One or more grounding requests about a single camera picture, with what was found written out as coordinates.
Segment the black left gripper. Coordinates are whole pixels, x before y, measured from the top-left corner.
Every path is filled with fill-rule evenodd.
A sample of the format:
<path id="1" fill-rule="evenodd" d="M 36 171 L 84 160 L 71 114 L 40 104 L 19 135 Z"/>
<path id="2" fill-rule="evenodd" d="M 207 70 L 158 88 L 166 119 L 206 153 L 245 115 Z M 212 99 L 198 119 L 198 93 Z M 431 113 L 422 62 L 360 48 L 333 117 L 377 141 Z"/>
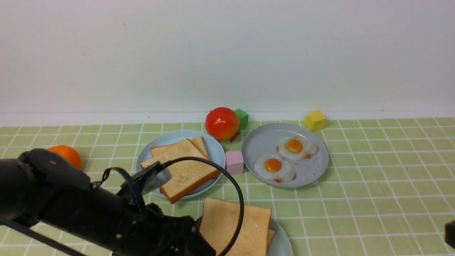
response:
<path id="1" fill-rule="evenodd" d="M 215 256 L 193 217 L 169 217 L 157 206 L 133 211 L 115 232 L 113 256 Z"/>

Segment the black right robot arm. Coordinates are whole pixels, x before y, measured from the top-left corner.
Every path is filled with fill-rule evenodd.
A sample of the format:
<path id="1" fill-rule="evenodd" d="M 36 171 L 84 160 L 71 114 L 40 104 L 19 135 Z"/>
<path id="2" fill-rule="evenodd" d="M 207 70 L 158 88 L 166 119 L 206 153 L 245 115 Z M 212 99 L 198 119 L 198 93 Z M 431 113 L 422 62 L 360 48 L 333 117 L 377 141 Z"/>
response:
<path id="1" fill-rule="evenodd" d="M 445 243 L 455 249 L 455 221 L 452 220 L 445 224 Z"/>

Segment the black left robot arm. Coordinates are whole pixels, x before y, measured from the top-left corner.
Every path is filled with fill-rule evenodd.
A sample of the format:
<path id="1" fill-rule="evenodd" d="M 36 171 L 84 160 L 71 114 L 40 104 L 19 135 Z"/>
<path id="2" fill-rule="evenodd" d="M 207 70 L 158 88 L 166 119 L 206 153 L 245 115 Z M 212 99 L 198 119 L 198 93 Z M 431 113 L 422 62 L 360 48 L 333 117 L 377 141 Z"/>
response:
<path id="1" fill-rule="evenodd" d="M 132 179 L 118 193 L 45 149 L 1 160 L 1 225 L 69 249 L 31 227 L 45 223 L 89 241 L 116 256 L 214 256 L 192 217 L 168 217 L 155 204 L 145 204 Z"/>

